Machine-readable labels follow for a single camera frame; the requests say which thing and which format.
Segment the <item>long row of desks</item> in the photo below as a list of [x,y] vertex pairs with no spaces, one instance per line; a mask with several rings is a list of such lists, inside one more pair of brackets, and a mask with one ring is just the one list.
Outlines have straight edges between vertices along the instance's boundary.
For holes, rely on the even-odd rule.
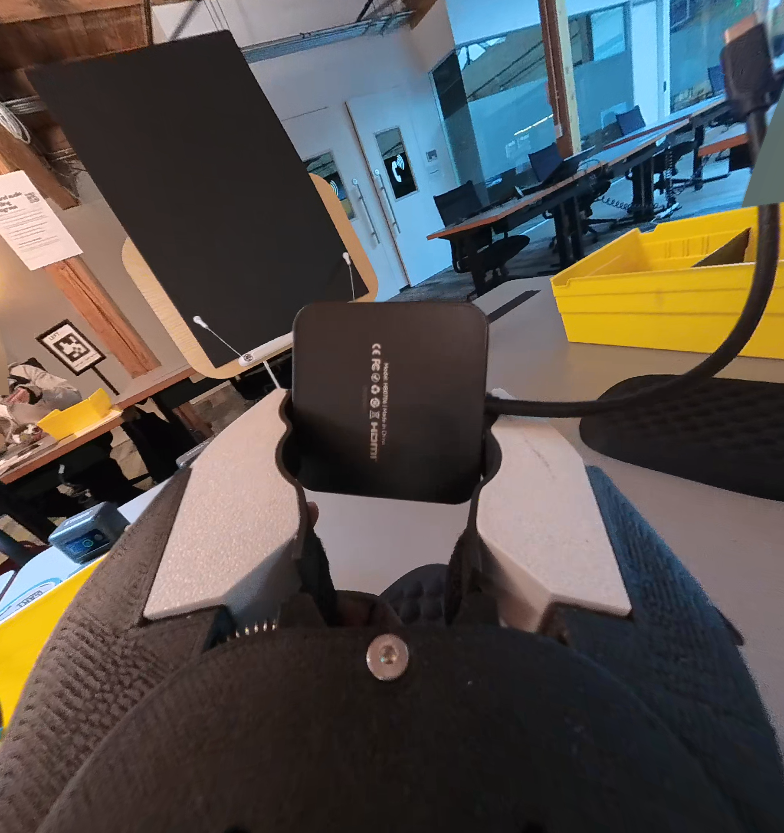
[[[676,195],[685,187],[699,190],[716,182],[715,177],[702,176],[699,152],[706,129],[719,123],[736,123],[724,95],[595,148],[575,175],[554,187],[528,195],[518,190],[517,196],[485,207],[473,220],[451,227],[444,224],[429,237],[449,242],[450,235],[499,222],[511,233],[532,219],[547,218],[553,221],[558,256],[556,268],[548,274],[555,274],[585,255],[584,235],[594,233],[596,226],[612,231],[666,219],[678,209]],[[485,275],[476,255],[470,255],[470,261],[470,275],[480,297],[505,281]]]

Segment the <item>large black sheet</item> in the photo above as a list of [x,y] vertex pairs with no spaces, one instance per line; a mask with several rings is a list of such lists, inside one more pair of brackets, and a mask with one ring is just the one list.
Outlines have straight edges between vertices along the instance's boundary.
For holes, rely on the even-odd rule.
[[211,367],[376,295],[228,31],[27,77]]

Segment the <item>yellow bin with white label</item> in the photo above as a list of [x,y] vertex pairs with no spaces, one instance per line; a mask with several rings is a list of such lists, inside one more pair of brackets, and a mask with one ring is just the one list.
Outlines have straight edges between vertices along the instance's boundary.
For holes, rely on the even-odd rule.
[[81,567],[48,550],[0,575],[0,709],[7,727],[33,665],[79,589],[102,561]]

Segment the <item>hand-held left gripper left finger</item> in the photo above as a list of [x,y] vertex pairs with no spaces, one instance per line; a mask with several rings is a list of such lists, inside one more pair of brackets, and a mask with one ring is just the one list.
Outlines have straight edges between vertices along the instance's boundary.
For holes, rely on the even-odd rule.
[[302,486],[286,467],[290,393],[270,392],[187,469],[183,496],[148,593],[157,621],[222,607],[242,627],[278,618],[295,594],[334,625],[337,592]]

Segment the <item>large yellow plastic bin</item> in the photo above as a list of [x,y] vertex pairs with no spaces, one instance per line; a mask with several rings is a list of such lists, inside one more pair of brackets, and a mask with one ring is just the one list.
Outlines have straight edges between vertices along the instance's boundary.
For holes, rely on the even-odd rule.
[[[571,342],[710,354],[735,326],[758,249],[753,207],[633,229],[553,276]],[[743,357],[784,360],[784,203],[772,296]]]

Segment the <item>black hdmi adapter box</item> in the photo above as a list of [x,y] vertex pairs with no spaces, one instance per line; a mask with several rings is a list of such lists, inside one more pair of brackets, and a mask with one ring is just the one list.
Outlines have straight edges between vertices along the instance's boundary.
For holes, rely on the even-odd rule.
[[293,324],[297,478],[465,503],[482,471],[489,322],[470,302],[320,302]]

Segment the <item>black mesh pad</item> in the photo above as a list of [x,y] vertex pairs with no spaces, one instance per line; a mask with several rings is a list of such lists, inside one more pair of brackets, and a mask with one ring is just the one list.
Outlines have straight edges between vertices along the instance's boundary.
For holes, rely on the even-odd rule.
[[611,459],[784,502],[784,383],[711,378],[677,398],[586,416],[579,433]]

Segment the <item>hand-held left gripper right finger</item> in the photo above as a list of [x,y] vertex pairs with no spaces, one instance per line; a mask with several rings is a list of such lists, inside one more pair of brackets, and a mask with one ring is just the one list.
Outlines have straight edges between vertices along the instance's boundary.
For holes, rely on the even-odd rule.
[[545,630],[562,610],[626,620],[617,556],[582,457],[541,418],[496,398],[487,415],[482,477],[453,551],[445,621]]

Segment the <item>black office chair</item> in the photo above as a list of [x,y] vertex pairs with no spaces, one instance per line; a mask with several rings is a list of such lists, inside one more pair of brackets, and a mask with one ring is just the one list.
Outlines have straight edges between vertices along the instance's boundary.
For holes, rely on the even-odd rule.
[[555,142],[529,154],[532,173],[537,182],[527,191],[526,195],[543,191],[556,186],[575,175],[580,165],[593,156],[595,147],[590,147],[570,157],[562,157]]
[[[472,181],[433,198],[445,227],[465,224],[485,210]],[[485,275],[508,280],[511,275],[508,261],[519,255],[529,244],[525,235],[511,235],[504,223],[496,226],[476,226],[467,232],[448,237],[453,270],[458,274],[472,274],[470,255],[480,260]]]

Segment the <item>wooden backing board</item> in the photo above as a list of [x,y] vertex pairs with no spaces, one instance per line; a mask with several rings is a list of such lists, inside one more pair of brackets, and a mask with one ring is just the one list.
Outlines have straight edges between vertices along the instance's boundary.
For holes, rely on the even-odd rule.
[[[335,196],[333,188],[322,177],[311,174],[310,178],[314,182],[320,199],[324,203],[326,211],[344,245],[343,258],[347,262],[351,273],[359,274],[367,288],[367,293],[362,297],[356,297],[356,301],[375,302],[377,300],[378,281],[374,267],[342,204]],[[216,367],[195,337],[192,327],[196,326],[196,323],[193,321],[187,322],[182,317],[136,245],[129,238],[125,240],[123,245],[122,259],[131,280],[148,302],[154,315],[159,319],[184,359],[196,373],[204,377],[227,380],[231,377],[237,377],[242,372],[259,364],[267,363],[268,360],[292,348],[293,337],[288,332],[263,343],[242,356],[233,354],[231,361]]]

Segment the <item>black and white tag sign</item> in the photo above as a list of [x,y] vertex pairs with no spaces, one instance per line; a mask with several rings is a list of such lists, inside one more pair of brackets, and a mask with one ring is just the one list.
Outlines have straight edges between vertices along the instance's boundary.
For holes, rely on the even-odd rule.
[[108,390],[116,397],[119,396],[119,391],[100,369],[100,365],[107,359],[107,356],[69,319],[59,321],[53,327],[41,332],[35,340],[75,377],[87,371],[93,371]]

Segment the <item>white paper notice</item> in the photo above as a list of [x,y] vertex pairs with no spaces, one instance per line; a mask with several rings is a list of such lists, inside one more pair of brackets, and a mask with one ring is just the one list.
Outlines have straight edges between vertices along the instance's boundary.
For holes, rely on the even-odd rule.
[[79,244],[22,171],[0,175],[0,235],[31,271],[82,255]]

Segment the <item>small yellow bin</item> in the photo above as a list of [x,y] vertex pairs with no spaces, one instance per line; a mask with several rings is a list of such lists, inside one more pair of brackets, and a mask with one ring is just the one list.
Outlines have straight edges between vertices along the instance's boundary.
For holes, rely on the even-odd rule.
[[72,407],[51,411],[36,425],[54,440],[62,441],[70,436],[82,436],[121,415],[122,411],[113,407],[108,393],[100,388]]

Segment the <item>white door with window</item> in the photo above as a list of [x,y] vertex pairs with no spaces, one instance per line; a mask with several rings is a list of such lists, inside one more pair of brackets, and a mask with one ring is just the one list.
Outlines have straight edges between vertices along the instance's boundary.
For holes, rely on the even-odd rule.
[[380,232],[405,294],[450,265],[449,244],[429,236],[443,227],[434,198],[456,175],[428,82],[347,99],[376,199]]

